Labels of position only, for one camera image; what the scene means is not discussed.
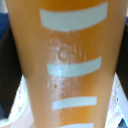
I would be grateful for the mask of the gripper right finger with blue tip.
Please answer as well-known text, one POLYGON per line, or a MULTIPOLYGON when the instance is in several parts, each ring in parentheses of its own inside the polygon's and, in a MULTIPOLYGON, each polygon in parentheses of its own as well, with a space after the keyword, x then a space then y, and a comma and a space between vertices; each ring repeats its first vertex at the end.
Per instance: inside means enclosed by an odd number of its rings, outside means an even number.
POLYGON ((116 73, 128 98, 128 23, 124 28, 116 73))

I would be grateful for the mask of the gripper left finger with blue tip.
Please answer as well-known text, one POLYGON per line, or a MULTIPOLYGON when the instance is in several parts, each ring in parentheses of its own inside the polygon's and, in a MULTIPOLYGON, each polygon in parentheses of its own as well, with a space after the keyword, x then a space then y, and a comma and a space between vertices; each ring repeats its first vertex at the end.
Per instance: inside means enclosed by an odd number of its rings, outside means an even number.
POLYGON ((11 27, 0 39, 0 120, 9 117, 22 72, 11 27))

